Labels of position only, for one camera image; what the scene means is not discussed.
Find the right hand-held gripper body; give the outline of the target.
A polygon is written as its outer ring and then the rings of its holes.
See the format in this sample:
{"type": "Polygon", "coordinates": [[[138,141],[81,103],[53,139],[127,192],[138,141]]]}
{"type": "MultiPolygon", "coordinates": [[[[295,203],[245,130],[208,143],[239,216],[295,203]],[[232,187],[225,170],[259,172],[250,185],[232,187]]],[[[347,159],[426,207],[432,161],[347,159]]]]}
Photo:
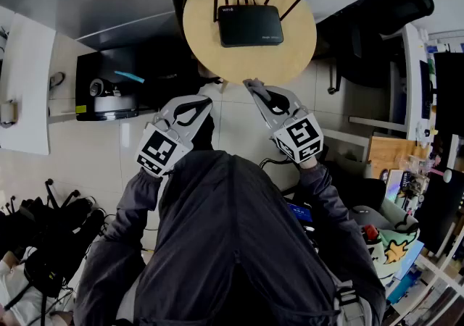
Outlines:
{"type": "Polygon", "coordinates": [[[323,150],[323,132],[314,114],[303,108],[285,119],[271,139],[296,164],[308,161],[323,150]]]}

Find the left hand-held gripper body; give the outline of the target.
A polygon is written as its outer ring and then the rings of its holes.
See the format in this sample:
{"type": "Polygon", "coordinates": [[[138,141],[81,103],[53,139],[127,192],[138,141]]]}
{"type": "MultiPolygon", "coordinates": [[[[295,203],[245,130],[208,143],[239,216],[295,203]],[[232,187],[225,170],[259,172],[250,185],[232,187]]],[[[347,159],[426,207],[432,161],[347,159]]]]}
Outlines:
{"type": "Polygon", "coordinates": [[[146,124],[136,152],[136,163],[150,175],[162,177],[184,158],[193,145],[186,136],[184,123],[193,118],[193,110],[181,112],[173,123],[164,118],[161,112],[154,114],[153,120],[146,124]]]}

